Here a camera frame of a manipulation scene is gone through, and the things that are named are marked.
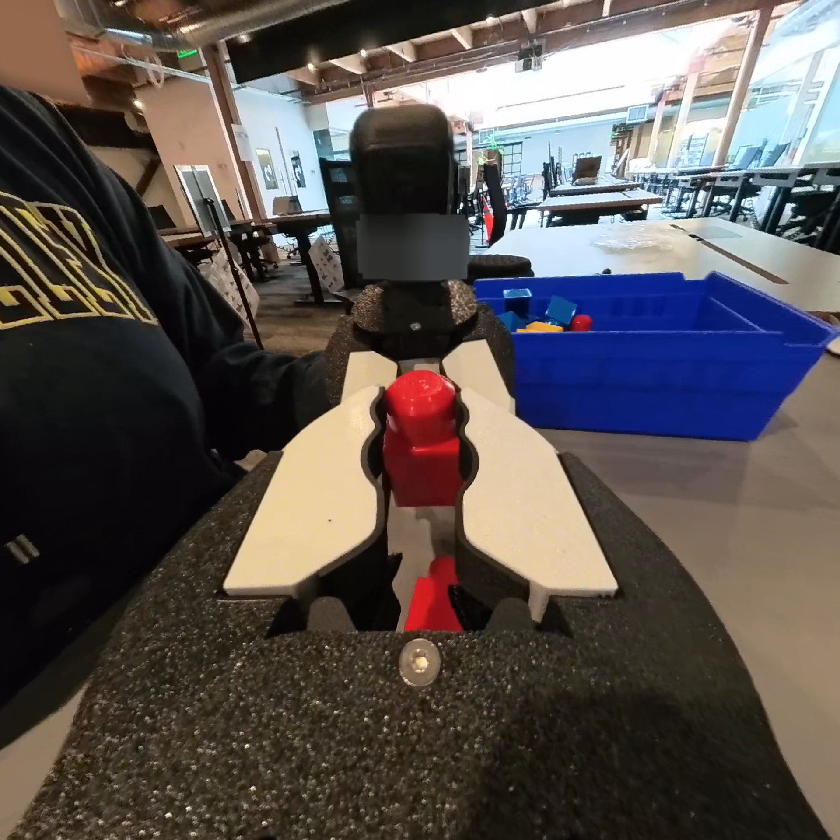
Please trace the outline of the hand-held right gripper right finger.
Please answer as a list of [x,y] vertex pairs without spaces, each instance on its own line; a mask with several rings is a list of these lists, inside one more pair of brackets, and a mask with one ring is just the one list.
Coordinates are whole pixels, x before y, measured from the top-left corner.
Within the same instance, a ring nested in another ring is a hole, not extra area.
[[613,598],[618,583],[560,454],[508,409],[458,394],[464,485],[455,504],[458,584],[540,623],[554,597]]

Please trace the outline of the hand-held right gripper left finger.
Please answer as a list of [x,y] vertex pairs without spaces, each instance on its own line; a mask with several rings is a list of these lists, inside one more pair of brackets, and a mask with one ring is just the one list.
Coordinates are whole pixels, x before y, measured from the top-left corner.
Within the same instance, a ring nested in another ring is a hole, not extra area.
[[372,604],[389,569],[381,385],[368,385],[284,447],[222,584],[234,599]]

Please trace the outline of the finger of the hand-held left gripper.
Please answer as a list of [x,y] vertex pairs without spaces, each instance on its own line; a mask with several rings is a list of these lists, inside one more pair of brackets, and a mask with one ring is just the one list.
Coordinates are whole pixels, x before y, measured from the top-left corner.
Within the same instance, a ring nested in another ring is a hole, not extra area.
[[373,351],[351,352],[340,388],[340,405],[377,408],[399,374],[399,364],[383,355]]
[[457,390],[470,389],[513,414],[513,396],[486,340],[464,342],[451,350],[442,359],[442,375]]

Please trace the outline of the blue plastic bin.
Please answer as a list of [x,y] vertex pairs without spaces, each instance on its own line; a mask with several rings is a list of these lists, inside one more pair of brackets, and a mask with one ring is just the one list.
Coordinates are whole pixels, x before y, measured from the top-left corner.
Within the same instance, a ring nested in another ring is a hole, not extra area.
[[822,357],[837,330],[713,271],[479,279],[501,316],[509,289],[529,312],[553,298],[592,328],[512,334],[520,417],[541,428],[751,442]]

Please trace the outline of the person's left forearm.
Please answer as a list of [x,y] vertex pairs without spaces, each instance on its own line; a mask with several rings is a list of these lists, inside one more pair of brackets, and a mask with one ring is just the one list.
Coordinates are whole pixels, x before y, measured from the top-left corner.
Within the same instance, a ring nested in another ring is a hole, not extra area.
[[283,449],[331,407],[327,358],[260,350],[238,341],[196,374],[209,444],[228,460]]

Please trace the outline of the black room divider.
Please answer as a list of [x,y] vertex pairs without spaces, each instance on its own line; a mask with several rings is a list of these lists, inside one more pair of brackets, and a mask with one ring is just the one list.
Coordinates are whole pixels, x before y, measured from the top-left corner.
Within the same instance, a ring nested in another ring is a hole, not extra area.
[[354,298],[364,287],[358,265],[356,225],[360,207],[350,161],[318,160],[322,185],[339,249],[343,288],[341,294]]

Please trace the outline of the black office chair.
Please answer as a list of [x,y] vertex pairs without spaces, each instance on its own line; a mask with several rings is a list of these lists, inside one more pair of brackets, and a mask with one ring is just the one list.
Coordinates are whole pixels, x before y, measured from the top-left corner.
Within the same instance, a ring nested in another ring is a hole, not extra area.
[[497,164],[484,164],[484,183],[486,194],[489,199],[492,224],[487,234],[488,246],[493,246],[500,241],[507,231],[508,205],[505,193],[502,188],[501,174]]

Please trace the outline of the dark cloth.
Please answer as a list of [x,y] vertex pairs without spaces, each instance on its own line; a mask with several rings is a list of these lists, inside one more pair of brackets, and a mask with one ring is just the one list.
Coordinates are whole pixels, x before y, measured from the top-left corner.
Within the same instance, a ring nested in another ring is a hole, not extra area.
[[467,281],[534,277],[532,263],[517,255],[472,255],[467,265]]

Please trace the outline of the white printed board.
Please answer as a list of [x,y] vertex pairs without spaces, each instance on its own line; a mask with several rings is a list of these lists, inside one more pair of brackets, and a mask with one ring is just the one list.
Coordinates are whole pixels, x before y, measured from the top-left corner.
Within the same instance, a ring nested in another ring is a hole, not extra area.
[[344,289],[340,255],[322,235],[311,242],[309,258],[321,289],[329,293]]
[[259,310],[258,291],[237,263],[234,263],[236,271],[233,271],[224,254],[218,253],[213,256],[222,257],[222,259],[205,259],[198,264],[198,270],[205,281],[216,290],[231,309],[236,311],[242,323],[247,324],[249,322],[247,312],[243,298],[239,293],[237,281],[242,287],[248,308],[254,318],[256,318]]

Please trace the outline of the black pole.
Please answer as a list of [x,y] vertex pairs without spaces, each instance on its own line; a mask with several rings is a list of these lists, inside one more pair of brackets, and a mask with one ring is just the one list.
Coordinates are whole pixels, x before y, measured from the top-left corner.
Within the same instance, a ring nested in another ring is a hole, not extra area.
[[256,325],[256,320],[255,320],[255,317],[254,317],[254,313],[252,312],[252,309],[249,305],[249,300],[248,300],[247,295],[246,295],[246,290],[245,290],[245,287],[244,287],[244,285],[242,283],[242,280],[239,276],[238,268],[237,268],[237,265],[235,263],[233,253],[230,249],[230,244],[228,242],[228,239],[225,236],[223,226],[221,224],[221,220],[219,218],[214,199],[210,198],[210,197],[205,197],[205,198],[203,198],[203,203],[206,207],[207,212],[209,213],[210,217],[212,218],[213,227],[215,228],[215,233],[217,235],[217,239],[219,240],[219,242],[221,243],[221,245],[224,249],[224,252],[225,252],[225,255],[226,255],[226,258],[227,258],[227,262],[230,266],[231,276],[233,278],[235,287],[236,287],[237,292],[238,292],[239,299],[241,301],[241,308],[242,308],[242,310],[243,310],[243,312],[246,316],[246,320],[247,320],[248,325],[250,327],[250,331],[252,333],[254,342],[257,344],[257,346],[259,347],[260,350],[263,350],[265,347],[264,347],[261,336],[259,334],[259,330],[258,330],[257,325]]

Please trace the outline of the wooden office table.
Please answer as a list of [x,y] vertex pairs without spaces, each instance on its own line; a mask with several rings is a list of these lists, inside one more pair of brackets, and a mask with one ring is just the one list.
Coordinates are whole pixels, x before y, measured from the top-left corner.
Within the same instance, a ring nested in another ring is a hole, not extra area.
[[624,217],[644,221],[650,207],[663,202],[659,194],[633,189],[576,196],[551,197],[539,205],[542,225],[571,227],[597,225],[602,217]]

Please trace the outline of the clear plastic wrap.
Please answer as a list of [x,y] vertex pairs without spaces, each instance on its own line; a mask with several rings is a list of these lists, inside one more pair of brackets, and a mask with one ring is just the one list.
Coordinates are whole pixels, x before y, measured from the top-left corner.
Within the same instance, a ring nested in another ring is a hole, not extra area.
[[676,231],[656,224],[625,224],[606,227],[594,236],[591,245],[609,254],[659,254],[673,249]]

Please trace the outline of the person's dark sweatshirt torso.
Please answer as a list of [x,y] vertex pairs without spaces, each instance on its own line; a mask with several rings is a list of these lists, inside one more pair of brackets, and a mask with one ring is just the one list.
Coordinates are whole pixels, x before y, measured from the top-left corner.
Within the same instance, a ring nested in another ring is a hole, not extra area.
[[243,471],[196,383],[241,321],[49,102],[1,134],[4,704]]

